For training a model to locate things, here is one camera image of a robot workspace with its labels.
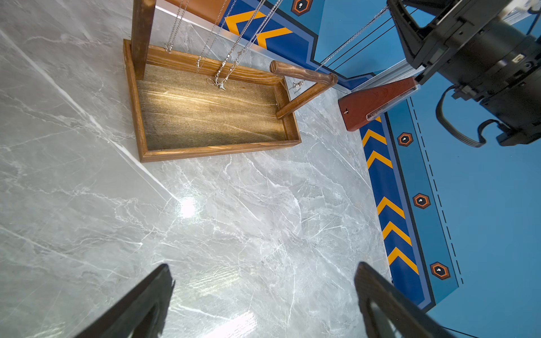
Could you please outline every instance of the wooden jewelry stand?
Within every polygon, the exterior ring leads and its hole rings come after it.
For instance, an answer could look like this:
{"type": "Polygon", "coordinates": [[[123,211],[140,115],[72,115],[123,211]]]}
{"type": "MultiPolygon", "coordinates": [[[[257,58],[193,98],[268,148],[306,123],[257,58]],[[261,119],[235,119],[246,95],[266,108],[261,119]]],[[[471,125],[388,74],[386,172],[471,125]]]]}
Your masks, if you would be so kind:
{"type": "Polygon", "coordinates": [[[134,0],[124,61],[141,162],[244,153],[301,143],[294,111],[338,82],[278,61],[271,72],[238,66],[227,90],[206,82],[222,62],[149,45],[156,0],[134,0]],[[316,82],[290,100],[284,76],[316,82]]]}

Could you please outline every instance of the black cable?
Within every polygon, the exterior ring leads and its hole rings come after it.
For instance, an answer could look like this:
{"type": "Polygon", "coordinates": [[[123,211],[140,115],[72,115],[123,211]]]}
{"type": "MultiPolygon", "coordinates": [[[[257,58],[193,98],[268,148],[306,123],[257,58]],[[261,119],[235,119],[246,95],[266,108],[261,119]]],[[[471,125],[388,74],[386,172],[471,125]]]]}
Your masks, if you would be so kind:
{"type": "Polygon", "coordinates": [[[532,30],[536,26],[536,23],[539,20],[540,15],[541,15],[541,11],[537,11],[536,18],[533,19],[532,25],[530,26],[530,29],[528,30],[528,33],[526,33],[526,35],[529,35],[530,33],[532,33],[532,30]]]}
{"type": "Polygon", "coordinates": [[[482,133],[483,133],[483,129],[485,129],[487,125],[496,122],[498,123],[498,127],[500,127],[500,129],[502,128],[505,129],[506,126],[500,123],[498,120],[486,120],[485,122],[481,123],[479,127],[477,128],[477,136],[479,137],[479,142],[462,134],[460,131],[457,130],[457,128],[453,127],[451,122],[449,122],[443,115],[443,101],[445,100],[445,94],[447,94],[447,92],[450,91],[451,89],[455,89],[455,88],[457,88],[457,86],[454,84],[450,86],[449,88],[447,88],[441,95],[441,99],[438,102],[438,105],[436,107],[436,118],[438,119],[438,122],[443,126],[443,128],[445,128],[456,139],[466,143],[467,145],[471,147],[480,148],[484,146],[486,143],[486,139],[482,136],[482,133]]]}
{"type": "MultiPolygon", "coordinates": [[[[417,11],[417,9],[415,9],[414,11],[412,11],[410,14],[413,14],[417,11]]],[[[370,32],[370,34],[368,34],[366,37],[364,37],[361,41],[359,41],[358,43],[355,44],[355,46],[349,48],[346,52],[344,52],[342,55],[340,55],[339,58],[337,58],[336,60],[334,60],[330,65],[329,67],[335,63],[336,61],[338,61],[342,56],[346,55],[350,50],[352,50],[353,48],[355,48],[359,43],[361,43],[364,39],[366,39],[368,36],[370,36],[372,33],[376,32],[381,26],[383,26],[384,24],[387,23],[386,22],[383,22],[383,24],[381,24],[379,27],[377,27],[376,29],[374,29],[372,32],[370,32]]],[[[371,43],[367,44],[366,46],[364,46],[363,48],[361,48],[361,50],[359,50],[358,52],[356,52],[355,54],[353,54],[352,56],[350,56],[347,60],[345,60],[344,62],[340,63],[337,67],[334,67],[334,71],[336,71],[336,69],[340,68],[340,66],[342,66],[344,63],[348,62],[349,60],[351,60],[352,57],[354,57],[355,55],[357,55],[358,53],[362,52],[366,47],[368,47],[369,45],[371,45],[372,43],[374,43],[377,39],[379,39],[380,37],[382,37],[385,33],[387,33],[388,31],[390,31],[391,29],[394,28],[394,25],[387,29],[383,34],[381,34],[380,36],[378,36],[377,38],[375,38],[371,43]]]]}
{"type": "Polygon", "coordinates": [[[450,329],[450,328],[445,327],[445,326],[442,326],[442,327],[443,327],[444,329],[447,329],[447,330],[455,331],[455,332],[457,332],[457,333],[462,333],[463,335],[468,336],[468,337],[479,338],[479,337],[472,336],[471,334],[467,334],[467,333],[464,333],[464,332],[460,332],[460,331],[456,331],[456,330],[450,329]]]}

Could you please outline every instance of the yellow chevron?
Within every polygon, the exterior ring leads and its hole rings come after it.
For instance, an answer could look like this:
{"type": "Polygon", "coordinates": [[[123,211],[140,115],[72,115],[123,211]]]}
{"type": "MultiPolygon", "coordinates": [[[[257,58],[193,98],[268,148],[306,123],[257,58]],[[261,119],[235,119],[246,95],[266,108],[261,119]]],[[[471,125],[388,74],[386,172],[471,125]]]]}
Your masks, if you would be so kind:
{"type": "Polygon", "coordinates": [[[387,236],[391,233],[391,231],[394,231],[395,233],[397,233],[398,236],[402,237],[404,241],[406,241],[409,245],[411,245],[411,238],[408,235],[406,235],[405,232],[400,230],[396,225],[394,225],[393,222],[387,223],[387,226],[385,227],[385,229],[383,229],[383,239],[386,239],[387,236]]]}
{"type": "Polygon", "coordinates": [[[406,219],[406,215],[404,215],[404,211],[402,209],[400,209],[396,204],[389,201],[389,199],[387,197],[383,197],[381,199],[381,202],[379,202],[379,204],[378,204],[378,215],[381,214],[381,212],[383,211],[383,209],[385,209],[385,207],[389,207],[389,208],[393,209],[395,213],[402,216],[403,219],[406,219]]]}
{"type": "Polygon", "coordinates": [[[370,154],[370,157],[368,158],[368,160],[366,161],[366,164],[368,164],[369,169],[370,169],[370,166],[372,165],[372,163],[374,163],[375,160],[380,160],[383,164],[385,164],[389,168],[393,167],[393,163],[391,162],[391,160],[389,160],[388,158],[386,158],[382,154],[373,151],[370,154]]]}
{"type": "MultiPolygon", "coordinates": [[[[250,11],[246,13],[240,13],[236,15],[231,15],[226,18],[227,28],[229,28],[229,31],[233,34],[239,35],[239,28],[237,27],[238,23],[248,21],[252,17],[255,11],[250,11]]],[[[258,12],[254,18],[259,19],[265,17],[265,14],[258,12]]]]}
{"type": "Polygon", "coordinates": [[[365,137],[362,138],[362,146],[364,147],[366,145],[366,142],[368,142],[368,140],[373,137],[375,138],[376,140],[378,140],[379,142],[383,143],[383,144],[387,144],[387,140],[385,139],[385,136],[381,136],[379,135],[378,133],[376,133],[375,131],[372,131],[372,130],[368,130],[365,134],[365,137]]]}
{"type": "Polygon", "coordinates": [[[260,33],[258,34],[258,45],[259,47],[263,47],[267,49],[267,39],[270,39],[275,36],[281,36],[285,34],[293,33],[287,28],[278,28],[275,30],[270,30],[268,32],[260,33]]]}
{"type": "Polygon", "coordinates": [[[398,257],[400,257],[408,266],[415,271],[416,274],[419,274],[419,269],[413,263],[402,251],[400,251],[398,248],[394,248],[393,252],[389,255],[387,258],[389,260],[389,266],[396,260],[398,257]]]}

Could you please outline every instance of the gray marble floor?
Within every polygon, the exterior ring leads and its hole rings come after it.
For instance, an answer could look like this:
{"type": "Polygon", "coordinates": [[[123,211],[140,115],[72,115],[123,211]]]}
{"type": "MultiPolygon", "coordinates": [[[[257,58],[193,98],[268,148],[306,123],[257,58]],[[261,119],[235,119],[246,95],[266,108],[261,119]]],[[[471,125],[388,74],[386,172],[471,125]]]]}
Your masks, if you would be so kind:
{"type": "MultiPolygon", "coordinates": [[[[142,165],[122,57],[131,6],[0,2],[0,335],[72,337],[167,262],[165,337],[364,336],[357,263],[390,272],[340,93],[296,113],[294,148],[142,165]]],[[[156,11],[153,44],[172,21],[156,11]]],[[[175,47],[199,54],[206,34],[183,24],[175,47]]]]}

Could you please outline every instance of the blue wall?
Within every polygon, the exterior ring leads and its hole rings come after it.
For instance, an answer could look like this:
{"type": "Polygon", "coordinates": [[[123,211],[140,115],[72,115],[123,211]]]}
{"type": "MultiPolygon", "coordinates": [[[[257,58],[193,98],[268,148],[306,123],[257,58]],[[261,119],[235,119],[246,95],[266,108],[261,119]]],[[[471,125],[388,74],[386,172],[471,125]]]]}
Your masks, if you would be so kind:
{"type": "MultiPolygon", "coordinates": [[[[525,31],[532,20],[517,27],[525,31]]],[[[534,30],[539,34],[541,24],[534,30]]],[[[491,125],[484,147],[460,143],[434,115],[449,85],[436,75],[413,97],[430,156],[425,162],[438,177],[438,207],[445,212],[464,281],[429,314],[445,327],[477,337],[539,337],[541,141],[501,147],[494,139],[500,131],[491,125]]],[[[476,102],[450,95],[444,113],[472,138],[482,121],[493,118],[476,102]]]]}
{"type": "MultiPolygon", "coordinates": [[[[326,0],[315,60],[321,62],[332,54],[372,20],[386,3],[386,0],[326,0]]],[[[427,24],[433,18],[422,11],[416,11],[413,17],[420,25],[427,24]]],[[[387,12],[338,53],[327,66],[346,77],[352,77],[378,73],[403,59],[400,39],[391,15],[387,12]]]]}

